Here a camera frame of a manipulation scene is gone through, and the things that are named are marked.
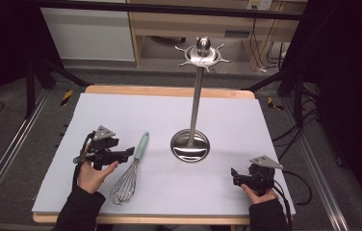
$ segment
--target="gray carpet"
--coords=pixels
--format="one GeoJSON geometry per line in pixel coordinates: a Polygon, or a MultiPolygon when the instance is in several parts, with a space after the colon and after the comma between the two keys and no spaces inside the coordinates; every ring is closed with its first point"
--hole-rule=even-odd
{"type": "MultiPolygon", "coordinates": [[[[72,73],[97,84],[175,87],[194,85],[194,73],[84,70],[72,70],[72,73]]],[[[0,185],[0,224],[42,226],[32,220],[31,209],[34,201],[31,200],[31,195],[39,190],[57,146],[63,138],[66,126],[70,122],[79,94],[84,91],[84,88],[77,87],[64,78],[56,78],[57,86],[49,92],[49,97],[36,124],[0,185]],[[66,90],[74,90],[74,93],[67,106],[61,107],[60,103],[66,90]]],[[[208,74],[205,75],[203,87],[240,89],[258,81],[258,77],[244,75],[208,74]]],[[[24,89],[23,80],[18,80],[0,90],[8,95],[1,98],[6,107],[0,113],[0,157],[24,116],[24,89]]],[[[272,138],[283,134],[293,126],[286,111],[268,107],[268,98],[262,93],[257,93],[256,97],[261,103],[272,138]]],[[[304,108],[306,110],[304,112],[307,113],[313,110],[314,104],[309,102],[304,105],[304,108]]],[[[362,190],[352,172],[337,167],[335,152],[326,138],[322,125],[316,119],[304,126],[304,134],[316,154],[350,230],[362,230],[362,190]]],[[[287,137],[276,144],[287,143],[290,139],[291,137],[287,137]]],[[[284,148],[284,146],[276,147],[278,156],[284,148]]],[[[304,178],[313,191],[313,199],[309,204],[296,205],[294,229],[332,230],[331,222],[301,151],[296,142],[281,161],[286,170],[304,178]]],[[[295,200],[297,202],[306,200],[308,190],[305,185],[291,175],[285,175],[285,178],[295,200]]]]}

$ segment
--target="whisk handle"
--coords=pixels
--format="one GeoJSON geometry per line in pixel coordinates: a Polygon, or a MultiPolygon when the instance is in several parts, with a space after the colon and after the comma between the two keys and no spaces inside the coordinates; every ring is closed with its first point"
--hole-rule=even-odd
{"type": "Polygon", "coordinates": [[[142,158],[142,154],[144,153],[145,147],[147,146],[148,140],[150,138],[150,134],[148,132],[142,135],[142,139],[140,140],[139,147],[137,148],[136,155],[134,159],[140,160],[142,158]]]}

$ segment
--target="stand base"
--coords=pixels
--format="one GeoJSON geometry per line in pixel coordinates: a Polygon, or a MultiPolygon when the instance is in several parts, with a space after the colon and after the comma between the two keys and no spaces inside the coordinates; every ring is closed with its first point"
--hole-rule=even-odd
{"type": "Polygon", "coordinates": [[[171,151],[181,161],[194,163],[204,159],[210,149],[208,138],[201,132],[194,133],[194,142],[189,144],[190,129],[181,130],[171,139],[171,151]]]}

